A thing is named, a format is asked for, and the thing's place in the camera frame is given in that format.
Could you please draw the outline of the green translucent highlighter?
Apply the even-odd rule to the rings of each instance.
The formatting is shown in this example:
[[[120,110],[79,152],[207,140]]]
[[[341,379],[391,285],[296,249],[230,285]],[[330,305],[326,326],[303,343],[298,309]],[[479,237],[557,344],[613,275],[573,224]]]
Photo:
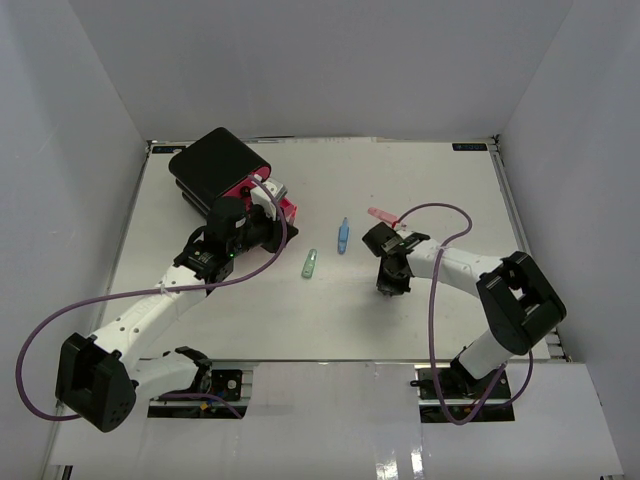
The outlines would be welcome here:
[[[317,257],[318,257],[318,252],[316,249],[310,249],[306,259],[304,261],[303,264],[303,268],[301,271],[301,277],[304,279],[311,279],[313,274],[314,274],[314,270],[315,270],[315,266],[316,266],[316,261],[317,261]]]

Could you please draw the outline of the pink translucent highlighter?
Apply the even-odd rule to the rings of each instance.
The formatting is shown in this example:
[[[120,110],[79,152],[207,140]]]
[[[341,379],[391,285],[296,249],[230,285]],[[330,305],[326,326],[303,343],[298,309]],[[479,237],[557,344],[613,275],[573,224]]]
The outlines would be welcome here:
[[[367,210],[367,213],[372,217],[389,225],[395,225],[398,222],[398,217],[396,215],[375,207],[370,207]]]

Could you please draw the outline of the blue translucent highlighter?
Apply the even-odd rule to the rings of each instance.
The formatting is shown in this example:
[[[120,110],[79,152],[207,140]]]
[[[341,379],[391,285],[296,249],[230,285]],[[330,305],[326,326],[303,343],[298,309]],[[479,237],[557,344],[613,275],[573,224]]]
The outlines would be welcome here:
[[[348,241],[349,241],[349,220],[347,217],[343,218],[343,221],[338,230],[338,239],[337,239],[337,251],[340,255],[346,253]]]

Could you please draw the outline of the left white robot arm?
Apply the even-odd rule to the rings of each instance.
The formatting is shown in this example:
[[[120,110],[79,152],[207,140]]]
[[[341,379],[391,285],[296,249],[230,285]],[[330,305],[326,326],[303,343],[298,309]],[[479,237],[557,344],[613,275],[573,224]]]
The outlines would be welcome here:
[[[155,359],[144,354],[175,321],[215,289],[232,285],[240,255],[261,247],[278,257],[297,230],[281,203],[256,188],[249,202],[214,201],[206,222],[189,236],[157,285],[88,336],[62,344],[55,395],[65,406],[108,433],[119,427],[139,397],[177,391],[199,399],[211,387],[208,358],[189,347]]]

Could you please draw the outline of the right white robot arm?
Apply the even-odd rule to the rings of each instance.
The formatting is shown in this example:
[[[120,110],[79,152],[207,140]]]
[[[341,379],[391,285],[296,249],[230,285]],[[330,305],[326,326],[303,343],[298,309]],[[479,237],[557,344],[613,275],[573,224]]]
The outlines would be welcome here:
[[[563,301],[525,252],[478,255],[443,246],[423,233],[398,232],[384,222],[372,227],[363,242],[380,260],[376,287],[384,295],[408,293],[410,281],[421,278],[479,299],[488,329],[438,374],[447,389],[463,398],[477,397],[500,365],[528,354],[567,315]]]

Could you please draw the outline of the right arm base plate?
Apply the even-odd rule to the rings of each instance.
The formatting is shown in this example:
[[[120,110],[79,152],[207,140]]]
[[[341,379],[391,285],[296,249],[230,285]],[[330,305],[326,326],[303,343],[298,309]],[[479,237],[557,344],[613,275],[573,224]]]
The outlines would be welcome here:
[[[493,370],[480,380],[468,380],[448,367],[439,369],[438,378],[442,396],[445,400],[477,400],[487,390],[496,373],[497,371]],[[429,368],[417,369],[416,378],[410,381],[410,386],[418,389],[419,398],[422,400],[437,399],[433,375]],[[506,373],[503,372],[488,399],[508,400],[511,394]]]

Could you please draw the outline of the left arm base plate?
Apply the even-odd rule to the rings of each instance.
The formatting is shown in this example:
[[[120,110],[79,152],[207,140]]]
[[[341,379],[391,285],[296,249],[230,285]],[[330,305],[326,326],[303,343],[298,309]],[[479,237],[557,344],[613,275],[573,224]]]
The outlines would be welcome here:
[[[214,369],[196,375],[193,389],[208,393],[226,401],[239,401],[242,397],[243,371],[239,369]]]

